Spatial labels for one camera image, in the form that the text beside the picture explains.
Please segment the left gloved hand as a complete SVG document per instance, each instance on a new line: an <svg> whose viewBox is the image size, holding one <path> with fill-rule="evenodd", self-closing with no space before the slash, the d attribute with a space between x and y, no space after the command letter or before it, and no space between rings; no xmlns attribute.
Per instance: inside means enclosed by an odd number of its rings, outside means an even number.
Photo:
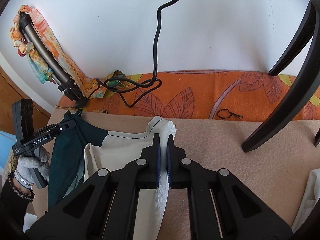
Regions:
<svg viewBox="0 0 320 240"><path fill-rule="evenodd" d="M48 151L41 146L36 150L37 156L22 155L18 159L14 178L25 189L31 189L36 184L38 189L45 188L49 181Z"/></svg>

